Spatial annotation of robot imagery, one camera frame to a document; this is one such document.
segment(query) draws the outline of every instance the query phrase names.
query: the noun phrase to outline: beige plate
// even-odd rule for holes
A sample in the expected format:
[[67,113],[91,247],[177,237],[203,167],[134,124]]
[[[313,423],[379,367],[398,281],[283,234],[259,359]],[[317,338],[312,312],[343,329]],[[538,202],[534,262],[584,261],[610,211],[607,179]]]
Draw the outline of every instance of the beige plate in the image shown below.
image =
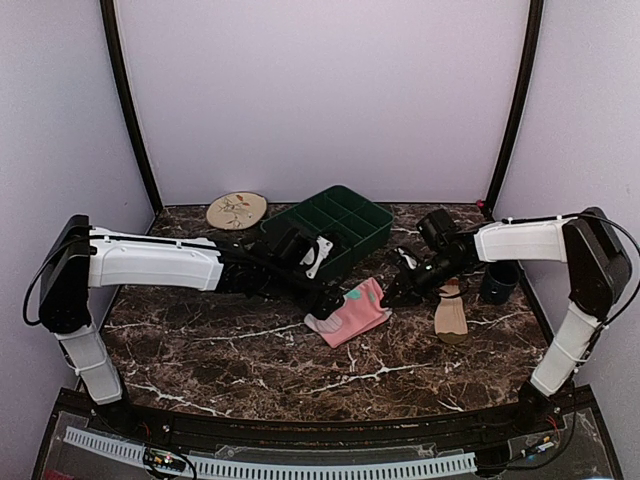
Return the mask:
[[257,193],[229,193],[215,200],[207,210],[207,222],[222,230],[253,227],[267,212],[267,200]]

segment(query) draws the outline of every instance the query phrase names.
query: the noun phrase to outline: black pole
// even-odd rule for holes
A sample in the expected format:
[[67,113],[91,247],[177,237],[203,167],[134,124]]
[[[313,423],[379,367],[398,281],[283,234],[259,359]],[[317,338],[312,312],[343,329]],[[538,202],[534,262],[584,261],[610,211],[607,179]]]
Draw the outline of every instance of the black pole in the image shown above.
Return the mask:
[[142,181],[144,182],[144,187],[147,191],[147,196],[149,197],[153,211],[158,215],[163,208],[162,199],[160,198],[158,185],[156,184],[155,178],[153,178],[151,164],[149,163],[147,151],[144,148],[142,133],[140,132],[140,125],[138,124],[138,117],[133,106],[133,98],[131,96],[127,70],[122,54],[122,45],[120,44],[120,35],[118,35],[118,22],[113,0],[100,0],[100,8],[102,10],[104,34],[107,39],[107,47],[109,48],[109,57],[111,58],[113,78],[115,79],[118,96],[120,97],[120,107],[122,108],[124,121],[129,132],[129,139],[133,147],[136,162],[138,163]]
[[522,47],[522,58],[520,59],[520,70],[518,71],[518,79],[516,80],[516,89],[513,94],[513,102],[511,103],[511,111],[507,120],[507,128],[502,139],[502,146],[498,154],[489,191],[484,201],[484,214],[490,216],[498,201],[500,189],[507,175],[509,160],[513,152],[513,146],[518,136],[518,128],[524,111],[524,104],[527,99],[527,91],[529,90],[529,82],[531,81],[531,72],[533,71],[533,61],[536,56],[536,47],[538,46],[538,36],[540,34],[540,24],[542,23],[542,7],[544,0],[531,0],[529,4],[529,20],[527,21],[527,31],[524,37],[524,45]]

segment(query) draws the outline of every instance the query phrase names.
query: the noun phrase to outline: black marble surface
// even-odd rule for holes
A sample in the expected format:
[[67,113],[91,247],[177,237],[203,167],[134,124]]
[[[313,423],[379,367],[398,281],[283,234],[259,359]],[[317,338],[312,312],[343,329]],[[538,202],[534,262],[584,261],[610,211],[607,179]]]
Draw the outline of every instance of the black marble surface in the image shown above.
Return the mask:
[[[384,249],[356,266],[347,286],[395,269],[385,259],[403,244],[429,254],[415,231],[433,204],[387,205],[395,222]],[[286,206],[269,207],[273,214]],[[472,205],[446,205],[462,226],[483,220]],[[151,234],[237,239],[205,220],[206,207],[170,207]],[[379,420],[467,411],[514,402],[544,354],[540,327],[518,288],[509,303],[478,298],[482,274],[465,280],[468,339],[442,343],[434,302],[396,309],[383,325],[337,349],[307,328],[287,300],[246,299],[183,288],[124,287],[102,335],[135,403],[247,419]]]

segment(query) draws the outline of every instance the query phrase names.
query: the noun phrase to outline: white wall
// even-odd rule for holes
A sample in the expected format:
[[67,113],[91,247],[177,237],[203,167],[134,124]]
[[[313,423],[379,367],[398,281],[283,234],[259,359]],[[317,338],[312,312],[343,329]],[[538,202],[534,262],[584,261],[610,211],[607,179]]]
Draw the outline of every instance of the white wall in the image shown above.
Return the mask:
[[[640,238],[639,25],[640,3],[634,0],[546,2],[498,215],[599,205]],[[629,254],[636,257],[633,250]],[[527,271],[557,327],[568,302],[566,267],[531,264]],[[580,375],[593,386],[626,478],[640,478],[639,314],[637,302],[603,335]]]
[[527,0],[119,0],[167,204],[233,190],[301,200],[483,197]]
[[[134,232],[152,219],[117,100],[99,2],[2,1],[2,478],[30,477],[58,389],[74,385],[53,336],[26,327],[20,315],[31,276],[74,213]],[[101,320],[109,292],[92,301]]]

